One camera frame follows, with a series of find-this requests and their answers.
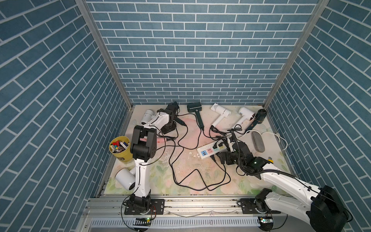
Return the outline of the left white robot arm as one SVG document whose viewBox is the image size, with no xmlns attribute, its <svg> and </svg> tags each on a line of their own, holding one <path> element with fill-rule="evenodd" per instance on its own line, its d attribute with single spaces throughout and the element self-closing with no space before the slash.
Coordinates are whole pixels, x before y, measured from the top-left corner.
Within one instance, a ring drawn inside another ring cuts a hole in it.
<svg viewBox="0 0 371 232">
<path fill-rule="evenodd" d="M 157 134 L 162 136 L 175 129 L 174 120 L 179 106 L 173 102 L 156 115 L 151 114 L 144 125 L 134 127 L 130 151 L 135 159 L 135 188 L 129 197 L 129 203 L 134 210 L 141 214 L 151 208 L 150 197 L 150 165 L 157 151 Z"/>
</svg>

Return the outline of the white power strip coloured sockets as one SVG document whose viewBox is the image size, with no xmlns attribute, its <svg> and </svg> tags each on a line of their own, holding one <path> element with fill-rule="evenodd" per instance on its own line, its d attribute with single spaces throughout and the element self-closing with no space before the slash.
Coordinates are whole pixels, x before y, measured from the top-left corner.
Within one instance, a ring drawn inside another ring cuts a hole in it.
<svg viewBox="0 0 371 232">
<path fill-rule="evenodd" d="M 201 158 L 202 160 L 209 156 L 215 155 L 216 153 L 224 152 L 226 150 L 227 150 L 227 147 L 221 141 L 212 142 L 212 143 L 209 143 L 207 145 L 197 148 L 198 157 Z"/>
</svg>

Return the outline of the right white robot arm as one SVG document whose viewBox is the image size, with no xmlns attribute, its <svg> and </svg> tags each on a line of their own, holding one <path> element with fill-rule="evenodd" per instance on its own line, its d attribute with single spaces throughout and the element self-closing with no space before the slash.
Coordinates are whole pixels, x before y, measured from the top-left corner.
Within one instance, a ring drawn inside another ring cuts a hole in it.
<svg viewBox="0 0 371 232">
<path fill-rule="evenodd" d="M 279 211 L 308 223 L 316 232 L 340 232 L 353 220 L 332 187 L 309 184 L 282 171 L 271 159 L 255 157 L 244 142 L 239 141 L 231 148 L 216 142 L 212 148 L 216 149 L 222 164 L 235 164 L 247 176 L 268 182 L 289 194 L 283 196 L 264 188 L 254 200 L 259 213 Z"/>
</svg>

